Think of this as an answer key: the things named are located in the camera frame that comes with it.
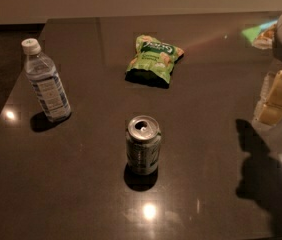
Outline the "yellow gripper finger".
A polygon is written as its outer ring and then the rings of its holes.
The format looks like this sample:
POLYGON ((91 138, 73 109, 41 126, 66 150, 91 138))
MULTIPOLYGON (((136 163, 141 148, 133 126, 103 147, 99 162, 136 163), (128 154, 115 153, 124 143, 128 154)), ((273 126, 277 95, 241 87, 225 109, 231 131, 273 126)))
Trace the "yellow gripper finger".
POLYGON ((274 126, 282 120, 282 70, 276 73, 267 103, 273 105, 274 109, 263 112, 259 122, 274 126))
POLYGON ((272 88, 276 74, 274 72, 268 72, 264 77, 263 84, 260 91, 260 99, 257 102, 254 110, 254 119, 260 121, 261 114, 267 109, 274 109, 273 105, 267 103, 267 98, 272 88))

